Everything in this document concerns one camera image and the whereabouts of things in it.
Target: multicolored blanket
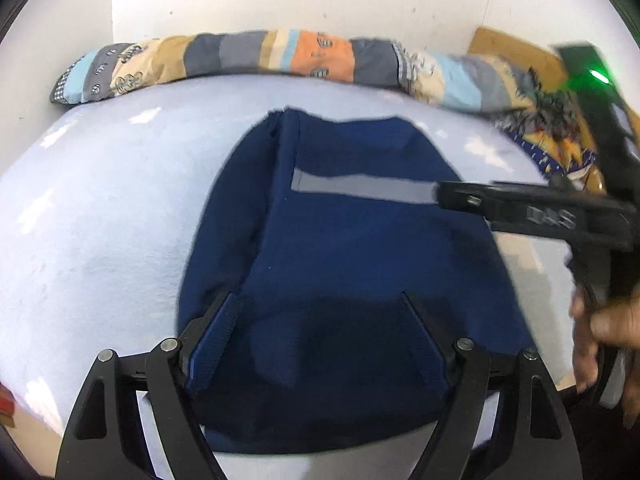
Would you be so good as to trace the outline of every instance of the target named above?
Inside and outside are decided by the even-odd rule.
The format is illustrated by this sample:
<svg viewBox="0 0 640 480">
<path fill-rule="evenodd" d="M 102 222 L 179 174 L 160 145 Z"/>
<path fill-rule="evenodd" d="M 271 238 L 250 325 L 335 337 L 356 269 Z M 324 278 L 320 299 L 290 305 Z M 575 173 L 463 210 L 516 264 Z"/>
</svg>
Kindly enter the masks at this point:
<svg viewBox="0 0 640 480">
<path fill-rule="evenodd" d="M 578 130 L 575 113 L 564 113 L 569 106 L 560 115 L 557 108 L 546 107 L 545 99 L 564 103 L 565 97 L 544 97 L 532 71 L 498 56 L 411 52 L 393 40 L 344 40 L 322 32 L 279 29 L 110 44 L 73 63 L 50 99 L 73 105 L 188 77 L 230 73 L 300 75 L 397 89 L 430 104 L 492 114 L 545 176 L 561 171 L 585 185 L 593 175 L 595 155 L 572 134 Z M 558 121 L 564 127 L 552 126 Z M 601 184 L 600 179 L 594 186 Z"/>
</svg>

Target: green led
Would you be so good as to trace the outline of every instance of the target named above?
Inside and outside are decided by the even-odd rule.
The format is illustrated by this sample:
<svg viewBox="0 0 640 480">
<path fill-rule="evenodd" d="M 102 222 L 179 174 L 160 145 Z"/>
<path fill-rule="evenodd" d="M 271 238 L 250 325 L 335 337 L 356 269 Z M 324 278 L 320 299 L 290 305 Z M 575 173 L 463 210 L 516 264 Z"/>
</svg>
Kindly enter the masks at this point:
<svg viewBox="0 0 640 480">
<path fill-rule="evenodd" d="M 600 79 L 600 81 L 602 81 L 604 84 L 607 84 L 607 85 L 609 84 L 609 78 L 602 75 L 597 70 L 589 70 L 589 72 L 591 72 L 591 75 L 594 76 L 594 78 Z"/>
</svg>

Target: silver screw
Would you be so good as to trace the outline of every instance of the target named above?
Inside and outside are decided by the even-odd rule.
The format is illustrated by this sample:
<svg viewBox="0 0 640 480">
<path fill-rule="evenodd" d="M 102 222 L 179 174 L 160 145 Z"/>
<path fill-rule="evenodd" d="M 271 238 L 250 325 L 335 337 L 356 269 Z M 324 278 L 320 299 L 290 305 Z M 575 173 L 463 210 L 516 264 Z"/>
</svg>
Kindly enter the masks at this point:
<svg viewBox="0 0 640 480">
<path fill-rule="evenodd" d="M 522 352 L 525 359 L 529 361 L 535 361 L 538 358 L 538 352 L 536 352 L 533 348 L 525 348 Z"/>
<path fill-rule="evenodd" d="M 474 349 L 474 342 L 471 341 L 471 339 L 469 339 L 468 337 L 461 337 L 456 342 L 456 345 L 458 345 L 458 348 L 460 348 L 461 350 L 464 350 L 465 352 L 468 352 L 469 350 Z"/>
<path fill-rule="evenodd" d="M 178 340 L 170 337 L 169 339 L 165 339 L 160 343 L 160 348 L 165 352 L 170 352 L 171 350 L 175 350 L 178 348 Z"/>
<path fill-rule="evenodd" d="M 109 359 L 111 359 L 113 357 L 113 350 L 109 350 L 108 348 L 106 350 L 102 350 L 99 354 L 98 354 L 98 361 L 100 361 L 101 363 L 105 363 L 107 362 Z"/>
</svg>

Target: white wall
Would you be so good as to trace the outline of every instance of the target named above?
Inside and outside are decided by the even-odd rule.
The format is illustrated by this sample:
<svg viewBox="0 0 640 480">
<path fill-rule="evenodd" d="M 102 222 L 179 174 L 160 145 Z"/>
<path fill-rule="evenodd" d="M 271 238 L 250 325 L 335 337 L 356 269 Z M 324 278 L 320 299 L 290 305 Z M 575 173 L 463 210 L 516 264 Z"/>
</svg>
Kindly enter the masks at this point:
<svg viewBox="0 0 640 480">
<path fill-rule="evenodd" d="M 64 111 L 56 79 L 87 51 L 111 43 L 111 0 L 29 0 L 0 43 L 0 174 Z"/>
<path fill-rule="evenodd" d="M 463 53 L 479 25 L 544 48 L 591 41 L 640 110 L 640 50 L 608 0 L 113 0 L 115 41 L 290 27 Z"/>
</svg>

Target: human hand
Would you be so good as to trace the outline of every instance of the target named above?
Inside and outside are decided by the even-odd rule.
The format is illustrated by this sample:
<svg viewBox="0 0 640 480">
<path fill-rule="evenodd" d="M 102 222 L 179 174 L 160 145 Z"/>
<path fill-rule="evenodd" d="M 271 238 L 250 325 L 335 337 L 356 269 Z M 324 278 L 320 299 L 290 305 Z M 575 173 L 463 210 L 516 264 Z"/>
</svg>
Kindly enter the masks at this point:
<svg viewBox="0 0 640 480">
<path fill-rule="evenodd" d="M 640 296 L 630 301 L 609 303 L 589 316 L 584 292 L 574 294 L 570 310 L 574 318 L 574 374 L 578 393 L 598 379 L 598 343 L 640 350 Z M 634 362 L 622 394 L 623 423 L 631 428 L 640 414 L 640 363 Z"/>
</svg>

